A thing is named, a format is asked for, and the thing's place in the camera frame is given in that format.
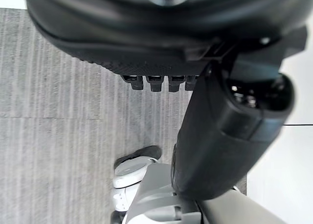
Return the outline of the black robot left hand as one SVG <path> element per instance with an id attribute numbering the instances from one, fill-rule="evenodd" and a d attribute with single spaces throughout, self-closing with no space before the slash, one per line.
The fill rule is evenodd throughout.
<path id="1" fill-rule="evenodd" d="M 25 0 L 53 45 L 135 90 L 191 90 L 172 186 L 208 200 L 235 185 L 294 106 L 282 61 L 305 49 L 313 0 Z"/>

